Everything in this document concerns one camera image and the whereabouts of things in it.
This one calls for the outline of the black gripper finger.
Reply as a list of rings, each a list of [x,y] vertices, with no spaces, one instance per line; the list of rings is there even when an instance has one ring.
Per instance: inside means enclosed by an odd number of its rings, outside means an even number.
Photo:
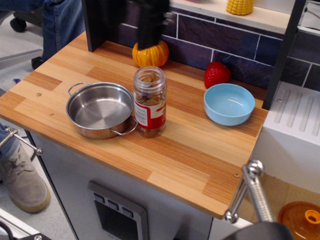
[[[167,25],[172,22],[169,0],[137,0],[139,6],[138,50],[156,46]]]

